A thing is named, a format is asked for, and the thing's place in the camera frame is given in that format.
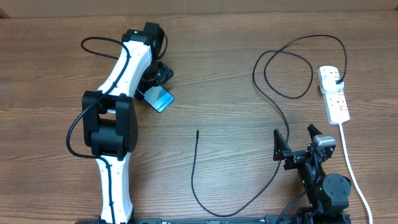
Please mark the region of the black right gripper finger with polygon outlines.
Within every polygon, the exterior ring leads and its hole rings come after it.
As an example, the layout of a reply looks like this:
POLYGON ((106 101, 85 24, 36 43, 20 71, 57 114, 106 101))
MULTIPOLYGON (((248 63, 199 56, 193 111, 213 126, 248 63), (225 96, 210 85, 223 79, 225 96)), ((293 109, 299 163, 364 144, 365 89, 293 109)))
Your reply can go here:
POLYGON ((281 161, 286 158, 286 154, 289 153, 289 145, 286 140, 281 135, 278 129, 275 129, 273 132, 274 135, 274 153, 273 160, 281 161))
POLYGON ((322 135, 322 133, 313 124, 310 124, 307 127, 307 130, 308 130, 308 132, 310 134, 311 140, 314 140, 315 136, 322 135))

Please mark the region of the blue Galaxy smartphone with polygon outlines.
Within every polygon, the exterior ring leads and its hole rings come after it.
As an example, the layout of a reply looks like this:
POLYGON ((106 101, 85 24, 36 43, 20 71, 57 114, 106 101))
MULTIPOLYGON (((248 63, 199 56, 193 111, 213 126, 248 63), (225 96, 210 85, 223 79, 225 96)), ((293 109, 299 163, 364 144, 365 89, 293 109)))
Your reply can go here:
POLYGON ((158 113, 162 113, 174 101, 174 97, 162 86, 151 87, 144 93, 144 99, 158 113))

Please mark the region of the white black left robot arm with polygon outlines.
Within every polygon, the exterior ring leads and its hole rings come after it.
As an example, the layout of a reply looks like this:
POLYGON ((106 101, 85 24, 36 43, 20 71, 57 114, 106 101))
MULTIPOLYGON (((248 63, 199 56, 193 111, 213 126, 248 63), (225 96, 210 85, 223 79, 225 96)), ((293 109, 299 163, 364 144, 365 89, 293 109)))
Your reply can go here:
POLYGON ((129 160, 138 139, 133 99, 144 100, 158 113, 174 97, 163 88, 174 75, 161 62, 168 39, 159 24, 129 29, 118 41, 122 50, 108 79, 82 97, 83 132, 98 164, 103 208, 97 223, 132 223, 129 160))

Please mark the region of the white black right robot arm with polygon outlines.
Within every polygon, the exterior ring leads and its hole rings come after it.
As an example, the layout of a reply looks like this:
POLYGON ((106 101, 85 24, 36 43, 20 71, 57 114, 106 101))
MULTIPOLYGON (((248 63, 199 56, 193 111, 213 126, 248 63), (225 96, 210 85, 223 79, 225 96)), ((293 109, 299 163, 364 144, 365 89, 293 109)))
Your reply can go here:
POLYGON ((322 163, 331 158, 335 139, 308 126, 311 143, 292 151, 279 130, 274 130, 273 160, 284 162, 285 170, 297 170, 304 192, 278 215, 265 217, 268 223, 350 223, 344 210, 349 206, 351 180, 341 174, 326 174, 322 163))

